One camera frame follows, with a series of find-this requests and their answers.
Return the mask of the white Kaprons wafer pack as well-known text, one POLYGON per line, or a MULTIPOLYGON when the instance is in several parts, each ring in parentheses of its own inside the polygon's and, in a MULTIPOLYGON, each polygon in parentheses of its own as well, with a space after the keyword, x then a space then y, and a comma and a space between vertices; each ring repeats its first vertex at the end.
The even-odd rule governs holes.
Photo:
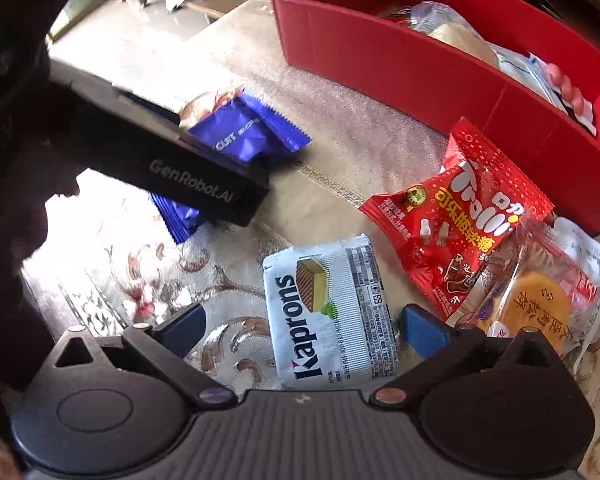
POLYGON ((396 335, 366 235, 269 255, 263 284, 283 388, 347 389, 396 376, 396 335))

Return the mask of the red Trolli candy bag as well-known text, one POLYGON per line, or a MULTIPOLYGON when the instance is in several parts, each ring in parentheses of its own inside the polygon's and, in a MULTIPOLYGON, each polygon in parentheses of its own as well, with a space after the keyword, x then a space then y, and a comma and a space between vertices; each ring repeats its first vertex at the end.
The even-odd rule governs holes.
POLYGON ((388 237, 407 277, 446 321, 518 223, 543 220, 553 208, 499 148, 461 119, 438 174, 370 196, 360 211, 388 237))

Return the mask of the blue wafer biscuit pack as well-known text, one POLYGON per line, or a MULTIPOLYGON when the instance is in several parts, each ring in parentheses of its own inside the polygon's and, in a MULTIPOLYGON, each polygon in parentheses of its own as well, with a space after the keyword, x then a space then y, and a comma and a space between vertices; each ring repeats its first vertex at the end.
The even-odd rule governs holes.
MULTIPOLYGON (((186 129, 186 139, 198 140, 216 152, 241 162, 256 160, 272 167, 305 148, 311 138, 274 108, 245 92, 219 96, 213 110, 204 110, 186 129)), ((198 209, 152 193, 166 229, 176 244, 193 236, 210 217, 198 209)))

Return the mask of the orange meat floss cake pack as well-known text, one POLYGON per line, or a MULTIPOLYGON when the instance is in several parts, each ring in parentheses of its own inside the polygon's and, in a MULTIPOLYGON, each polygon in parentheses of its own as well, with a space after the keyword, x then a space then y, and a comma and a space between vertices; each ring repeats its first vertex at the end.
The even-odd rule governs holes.
POLYGON ((585 351, 600 327, 600 242, 574 222, 530 220, 475 320, 489 337, 539 330, 560 356, 585 351))

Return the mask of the pink sausage pack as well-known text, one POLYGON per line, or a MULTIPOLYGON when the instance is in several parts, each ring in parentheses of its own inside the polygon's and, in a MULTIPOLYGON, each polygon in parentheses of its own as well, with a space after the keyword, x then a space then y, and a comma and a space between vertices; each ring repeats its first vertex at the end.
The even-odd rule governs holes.
POLYGON ((542 77, 544 86, 550 88, 560 102, 558 108, 562 108, 569 116, 572 116, 592 136, 597 136, 593 104, 585 99, 582 91, 557 65, 544 62, 534 54, 530 54, 529 60, 531 66, 542 77))

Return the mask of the silver snack pouch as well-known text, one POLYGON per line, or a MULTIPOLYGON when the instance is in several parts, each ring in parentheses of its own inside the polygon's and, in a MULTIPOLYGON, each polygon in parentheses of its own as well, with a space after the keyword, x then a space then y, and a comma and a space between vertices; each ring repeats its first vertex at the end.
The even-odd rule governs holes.
POLYGON ((558 110, 564 113, 567 111, 562 100, 546 79, 539 62, 535 61, 531 54, 524 56, 497 44, 490 44, 490 48, 498 60, 498 69, 502 73, 513 78, 558 110))

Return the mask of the round rice cracker pack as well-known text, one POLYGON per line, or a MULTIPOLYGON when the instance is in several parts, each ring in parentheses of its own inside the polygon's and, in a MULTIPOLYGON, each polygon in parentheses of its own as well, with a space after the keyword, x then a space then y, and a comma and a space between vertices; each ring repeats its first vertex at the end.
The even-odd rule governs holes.
POLYGON ((444 3, 422 1, 416 6, 393 12, 388 19, 498 68, 498 57, 490 44, 468 21, 444 3))

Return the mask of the red cardboard box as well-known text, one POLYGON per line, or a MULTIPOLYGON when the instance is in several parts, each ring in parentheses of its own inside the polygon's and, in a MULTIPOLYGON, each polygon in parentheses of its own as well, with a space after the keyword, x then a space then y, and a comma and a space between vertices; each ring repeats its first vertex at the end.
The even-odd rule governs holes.
POLYGON ((495 68, 388 13, 424 0, 273 0, 286 61, 439 132, 468 119, 553 202, 600 234, 600 50, 521 0, 429 0, 452 6, 500 46, 557 65, 594 106, 588 131, 495 68))

